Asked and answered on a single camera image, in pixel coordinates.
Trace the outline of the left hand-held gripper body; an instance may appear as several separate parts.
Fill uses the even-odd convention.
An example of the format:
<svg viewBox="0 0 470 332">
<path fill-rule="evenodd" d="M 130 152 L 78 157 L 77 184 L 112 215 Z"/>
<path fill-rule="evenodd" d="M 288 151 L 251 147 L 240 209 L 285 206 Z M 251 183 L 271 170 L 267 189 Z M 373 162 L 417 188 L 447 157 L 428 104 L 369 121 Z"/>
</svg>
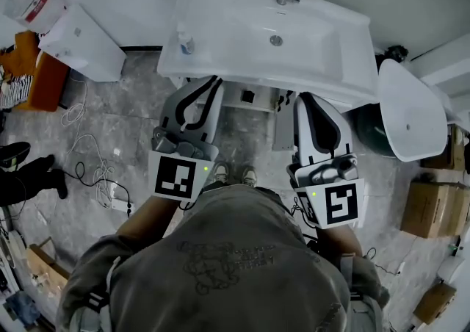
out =
<svg viewBox="0 0 470 332">
<path fill-rule="evenodd" d="M 219 154 L 207 142 L 190 142 L 153 130 L 148 154 L 148 186 L 154 195 L 176 201 L 196 201 Z"/>
</svg>

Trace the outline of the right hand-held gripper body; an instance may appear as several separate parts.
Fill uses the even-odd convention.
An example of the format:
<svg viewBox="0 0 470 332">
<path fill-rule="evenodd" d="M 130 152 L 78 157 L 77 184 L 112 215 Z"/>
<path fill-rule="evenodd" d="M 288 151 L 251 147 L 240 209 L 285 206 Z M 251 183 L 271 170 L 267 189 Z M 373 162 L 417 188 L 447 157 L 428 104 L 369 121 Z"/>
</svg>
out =
<svg viewBox="0 0 470 332">
<path fill-rule="evenodd" d="M 300 210 L 308 225 L 328 229 L 354 223 L 364 203 L 364 180 L 357 156 L 346 154 L 313 165 L 287 167 Z"/>
</svg>

